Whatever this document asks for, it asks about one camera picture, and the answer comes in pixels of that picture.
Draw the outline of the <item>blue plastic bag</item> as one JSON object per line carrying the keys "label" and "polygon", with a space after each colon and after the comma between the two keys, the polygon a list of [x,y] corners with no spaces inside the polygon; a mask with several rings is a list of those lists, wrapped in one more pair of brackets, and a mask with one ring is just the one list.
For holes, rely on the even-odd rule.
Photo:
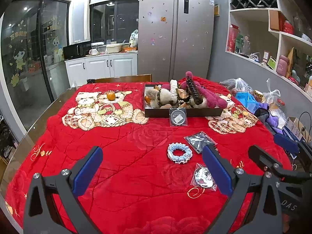
{"label": "blue plastic bag", "polygon": [[238,92],[235,97],[251,113],[255,113],[260,107],[259,102],[249,92]]}

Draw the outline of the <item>round anime badge in bag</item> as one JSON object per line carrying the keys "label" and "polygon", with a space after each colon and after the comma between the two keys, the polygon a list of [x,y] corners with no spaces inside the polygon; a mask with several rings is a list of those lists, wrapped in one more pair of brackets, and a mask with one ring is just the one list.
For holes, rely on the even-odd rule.
{"label": "round anime badge in bag", "polygon": [[196,164],[191,183],[192,186],[211,191],[217,190],[217,185],[209,171],[209,169],[199,163]]}

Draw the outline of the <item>brown paper bear box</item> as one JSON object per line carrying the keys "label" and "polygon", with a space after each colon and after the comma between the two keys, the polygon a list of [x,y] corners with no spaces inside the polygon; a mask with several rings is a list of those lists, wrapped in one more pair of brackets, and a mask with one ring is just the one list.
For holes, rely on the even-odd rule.
{"label": "brown paper bear box", "polygon": [[190,94],[181,88],[176,89],[177,98],[179,103],[189,103],[190,101]]}

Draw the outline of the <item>dark anime card sleeve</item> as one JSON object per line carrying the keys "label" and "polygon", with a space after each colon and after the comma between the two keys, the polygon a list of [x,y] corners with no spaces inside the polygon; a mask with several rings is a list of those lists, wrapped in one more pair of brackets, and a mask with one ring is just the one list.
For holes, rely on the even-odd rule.
{"label": "dark anime card sleeve", "polygon": [[190,136],[184,137],[188,144],[195,150],[196,153],[200,154],[203,148],[207,145],[216,146],[217,143],[209,137],[205,132],[201,131]]}

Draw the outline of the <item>silver double door refrigerator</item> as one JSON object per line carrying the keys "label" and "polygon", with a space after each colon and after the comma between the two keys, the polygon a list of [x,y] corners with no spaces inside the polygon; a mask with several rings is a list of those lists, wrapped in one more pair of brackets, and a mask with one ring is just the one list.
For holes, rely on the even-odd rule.
{"label": "silver double door refrigerator", "polygon": [[153,81],[205,78],[214,31],[214,0],[139,0],[137,72]]}

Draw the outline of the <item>red bear print blanket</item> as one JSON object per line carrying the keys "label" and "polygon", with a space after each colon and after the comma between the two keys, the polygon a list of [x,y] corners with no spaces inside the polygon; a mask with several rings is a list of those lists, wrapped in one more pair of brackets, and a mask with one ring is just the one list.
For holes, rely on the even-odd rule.
{"label": "red bear print blanket", "polygon": [[166,118],[151,118],[145,124],[84,131],[77,124],[66,124],[67,111],[75,105],[71,97],[48,119],[44,134],[7,187],[6,208],[19,225],[34,173],[56,175],[93,146],[102,148],[103,161],[79,202],[103,233],[203,233],[208,228],[226,202],[225,195],[192,185],[195,167],[203,161],[200,154],[194,153],[185,164],[175,164],[167,156],[169,144],[184,143],[194,133],[205,132],[222,157],[249,174],[262,174],[247,154],[254,144],[291,169],[269,130],[237,100],[234,113],[245,122],[238,132],[227,134],[211,129],[204,117],[189,118],[181,127],[171,126]]}

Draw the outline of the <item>orange mandarin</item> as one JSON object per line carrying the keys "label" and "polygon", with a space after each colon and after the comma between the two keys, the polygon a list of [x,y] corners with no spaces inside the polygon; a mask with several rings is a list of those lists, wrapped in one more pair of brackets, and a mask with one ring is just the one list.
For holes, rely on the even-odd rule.
{"label": "orange mandarin", "polygon": [[108,92],[106,96],[109,101],[114,101],[116,99],[116,95],[114,92]]}
{"label": "orange mandarin", "polygon": [[147,104],[149,104],[150,101],[151,101],[151,99],[150,99],[148,96],[145,96],[145,97],[144,97],[144,100],[145,100],[145,102],[146,102]]}

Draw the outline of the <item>magenta plush bear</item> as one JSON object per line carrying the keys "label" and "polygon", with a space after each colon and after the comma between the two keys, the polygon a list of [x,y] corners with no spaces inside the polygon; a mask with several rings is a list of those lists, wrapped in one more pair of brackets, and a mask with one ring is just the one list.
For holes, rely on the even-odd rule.
{"label": "magenta plush bear", "polygon": [[193,79],[196,88],[203,99],[203,103],[200,105],[196,105],[194,103],[193,96],[190,94],[187,83],[186,83],[186,77],[182,83],[178,83],[178,88],[186,90],[190,94],[190,101],[189,103],[177,103],[174,108],[226,108],[227,102],[223,98],[219,97],[217,94],[213,93],[212,91],[206,89],[204,86],[202,86],[198,81],[194,79],[194,76],[191,71],[186,72],[186,76],[189,76],[191,79]]}

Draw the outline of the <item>black microwave oven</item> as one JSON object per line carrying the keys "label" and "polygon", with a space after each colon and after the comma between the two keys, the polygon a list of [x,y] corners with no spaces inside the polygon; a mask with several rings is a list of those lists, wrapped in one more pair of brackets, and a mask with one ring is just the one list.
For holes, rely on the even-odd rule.
{"label": "black microwave oven", "polygon": [[84,41],[75,43],[63,48],[63,55],[65,60],[78,59],[89,55],[91,50],[91,41]]}

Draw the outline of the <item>silver pin badge in bag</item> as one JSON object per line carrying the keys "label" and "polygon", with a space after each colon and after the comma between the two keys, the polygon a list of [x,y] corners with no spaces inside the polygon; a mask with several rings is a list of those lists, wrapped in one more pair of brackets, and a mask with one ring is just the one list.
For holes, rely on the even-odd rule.
{"label": "silver pin badge in bag", "polygon": [[169,121],[171,126],[187,126],[186,108],[170,108]]}

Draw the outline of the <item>black shallow tray box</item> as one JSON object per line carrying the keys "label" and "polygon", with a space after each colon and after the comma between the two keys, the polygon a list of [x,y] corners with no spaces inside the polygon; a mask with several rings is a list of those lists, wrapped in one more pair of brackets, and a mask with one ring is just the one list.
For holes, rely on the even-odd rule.
{"label": "black shallow tray box", "polygon": [[[155,84],[145,84],[143,93],[143,103],[145,117],[148,118],[168,118],[169,109],[152,108],[145,101],[146,91],[153,89]],[[223,112],[223,108],[187,108],[187,117],[208,117],[208,116],[220,116]]]}

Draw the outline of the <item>purple cloth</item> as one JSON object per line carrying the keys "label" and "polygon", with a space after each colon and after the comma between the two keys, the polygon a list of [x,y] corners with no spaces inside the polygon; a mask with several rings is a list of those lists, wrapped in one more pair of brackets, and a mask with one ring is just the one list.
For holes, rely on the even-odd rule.
{"label": "purple cloth", "polygon": [[264,124],[272,135],[282,134],[282,130],[278,128],[279,119],[277,116],[273,116],[270,113],[269,105],[267,103],[259,103],[259,108],[255,111],[254,116]]}

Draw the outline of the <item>pink pouch on shelf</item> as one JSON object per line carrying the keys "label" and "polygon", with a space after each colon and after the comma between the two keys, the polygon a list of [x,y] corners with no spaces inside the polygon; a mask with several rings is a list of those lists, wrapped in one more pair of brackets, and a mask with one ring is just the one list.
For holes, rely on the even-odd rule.
{"label": "pink pouch on shelf", "polygon": [[278,65],[277,65],[277,74],[285,77],[287,74],[288,64],[289,64],[289,58],[281,55],[278,61]]}

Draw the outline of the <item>clear plastic bag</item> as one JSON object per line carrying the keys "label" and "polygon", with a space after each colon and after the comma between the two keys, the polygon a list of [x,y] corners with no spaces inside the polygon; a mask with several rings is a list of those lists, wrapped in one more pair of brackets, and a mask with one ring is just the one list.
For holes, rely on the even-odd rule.
{"label": "clear plastic bag", "polygon": [[284,113],[285,103],[280,99],[281,94],[278,89],[271,89],[270,79],[267,81],[267,91],[263,93],[262,102],[268,104],[270,114],[278,119],[277,128],[282,129],[287,121]]}

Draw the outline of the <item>blue white cardboard box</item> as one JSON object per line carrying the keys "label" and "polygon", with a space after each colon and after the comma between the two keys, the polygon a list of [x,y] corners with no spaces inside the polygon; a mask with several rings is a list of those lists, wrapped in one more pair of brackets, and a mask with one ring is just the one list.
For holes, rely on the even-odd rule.
{"label": "blue white cardboard box", "polygon": [[288,128],[295,137],[302,141],[303,139],[306,140],[305,132],[304,132],[304,125],[299,121],[296,117],[287,117],[285,122],[286,128]]}

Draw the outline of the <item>white wall shelf unit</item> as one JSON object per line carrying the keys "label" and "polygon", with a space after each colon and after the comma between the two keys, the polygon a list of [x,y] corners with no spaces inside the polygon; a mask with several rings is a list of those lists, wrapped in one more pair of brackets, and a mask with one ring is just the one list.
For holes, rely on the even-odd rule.
{"label": "white wall shelf unit", "polygon": [[304,82],[308,79],[305,70],[287,67],[285,77],[277,74],[280,56],[295,54],[296,51],[311,56],[311,36],[302,27],[304,16],[294,0],[229,0],[229,26],[237,25],[233,54],[272,72],[289,83],[308,100]]}

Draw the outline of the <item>red gift box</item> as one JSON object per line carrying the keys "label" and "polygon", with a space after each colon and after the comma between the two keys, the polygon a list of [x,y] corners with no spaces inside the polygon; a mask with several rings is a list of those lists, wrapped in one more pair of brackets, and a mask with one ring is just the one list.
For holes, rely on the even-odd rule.
{"label": "red gift box", "polygon": [[227,39],[227,47],[226,47],[226,50],[228,52],[234,52],[236,38],[239,33],[240,33],[239,27],[237,25],[230,24],[229,34],[228,34],[228,39]]}

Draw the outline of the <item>white kitchen cabinet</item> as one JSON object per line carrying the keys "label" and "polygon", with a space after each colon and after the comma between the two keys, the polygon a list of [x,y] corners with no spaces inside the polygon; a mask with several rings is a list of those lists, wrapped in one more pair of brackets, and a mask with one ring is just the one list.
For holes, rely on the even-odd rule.
{"label": "white kitchen cabinet", "polygon": [[65,64],[70,86],[80,87],[88,79],[137,75],[137,52],[86,56]]}

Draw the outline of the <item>cream fluffy plush toy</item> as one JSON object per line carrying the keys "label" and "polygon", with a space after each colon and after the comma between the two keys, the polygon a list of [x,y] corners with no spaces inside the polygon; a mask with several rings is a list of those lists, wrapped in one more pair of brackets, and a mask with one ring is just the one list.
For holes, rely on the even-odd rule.
{"label": "cream fluffy plush toy", "polygon": [[146,91],[151,101],[148,104],[152,108],[160,108],[163,105],[170,104],[172,107],[178,103],[176,89],[178,88],[178,82],[176,80],[170,80],[170,83],[162,85],[155,85],[153,89]]}

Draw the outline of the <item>blue white crochet scrunchie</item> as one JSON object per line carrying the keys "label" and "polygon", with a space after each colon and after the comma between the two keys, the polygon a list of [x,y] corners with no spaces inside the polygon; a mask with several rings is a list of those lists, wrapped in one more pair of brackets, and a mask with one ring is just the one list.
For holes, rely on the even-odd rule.
{"label": "blue white crochet scrunchie", "polygon": [[193,156],[192,150],[183,143],[171,143],[167,149],[168,158],[175,164],[185,164]]}

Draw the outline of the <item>wooden chair back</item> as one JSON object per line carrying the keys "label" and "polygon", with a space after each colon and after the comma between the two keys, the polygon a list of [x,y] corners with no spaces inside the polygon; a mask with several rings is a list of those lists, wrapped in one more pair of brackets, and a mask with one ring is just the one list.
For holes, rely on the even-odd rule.
{"label": "wooden chair back", "polygon": [[128,75],[122,77],[87,79],[87,84],[91,83],[114,83],[114,82],[151,82],[152,74]]}

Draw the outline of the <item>brown bear head charm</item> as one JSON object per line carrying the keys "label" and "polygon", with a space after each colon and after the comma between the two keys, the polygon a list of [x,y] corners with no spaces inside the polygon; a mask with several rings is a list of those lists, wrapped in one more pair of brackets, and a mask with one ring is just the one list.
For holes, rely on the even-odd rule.
{"label": "brown bear head charm", "polygon": [[170,109],[172,106],[170,104],[166,104],[160,107],[161,109]]}

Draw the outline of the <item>white mug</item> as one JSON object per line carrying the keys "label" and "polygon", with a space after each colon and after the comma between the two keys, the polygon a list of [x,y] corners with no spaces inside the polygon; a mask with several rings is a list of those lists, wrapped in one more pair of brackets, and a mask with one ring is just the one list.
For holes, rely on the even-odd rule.
{"label": "white mug", "polygon": [[89,55],[91,55],[91,56],[98,55],[97,49],[90,49],[90,50],[89,50]]}

